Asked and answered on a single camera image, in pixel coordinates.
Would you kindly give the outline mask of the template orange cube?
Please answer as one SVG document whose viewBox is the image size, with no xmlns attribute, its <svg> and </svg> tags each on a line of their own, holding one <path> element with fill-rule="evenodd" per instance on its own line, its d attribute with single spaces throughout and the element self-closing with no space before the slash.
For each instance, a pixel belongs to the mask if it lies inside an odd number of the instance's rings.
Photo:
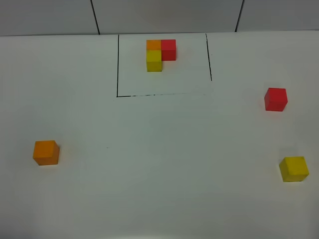
<svg viewBox="0 0 319 239">
<path fill-rule="evenodd" d="M 161 51 L 161 40 L 147 40 L 147 51 L 159 50 Z"/>
</svg>

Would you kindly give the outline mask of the template red cube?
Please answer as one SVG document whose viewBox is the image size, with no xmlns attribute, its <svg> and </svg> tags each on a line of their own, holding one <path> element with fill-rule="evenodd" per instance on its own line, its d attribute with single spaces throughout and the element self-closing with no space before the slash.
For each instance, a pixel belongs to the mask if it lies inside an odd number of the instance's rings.
<svg viewBox="0 0 319 239">
<path fill-rule="evenodd" d="M 175 39 L 161 40 L 161 59 L 162 61 L 176 60 L 176 40 Z"/>
</svg>

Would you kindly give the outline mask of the template yellow cube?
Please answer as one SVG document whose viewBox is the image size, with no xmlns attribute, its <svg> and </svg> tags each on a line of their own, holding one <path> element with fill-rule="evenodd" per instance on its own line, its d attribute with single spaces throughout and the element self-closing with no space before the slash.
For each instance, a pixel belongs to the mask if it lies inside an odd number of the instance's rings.
<svg viewBox="0 0 319 239">
<path fill-rule="evenodd" d="M 147 50 L 146 64 L 148 72 L 161 72 L 162 59 L 160 50 Z"/>
</svg>

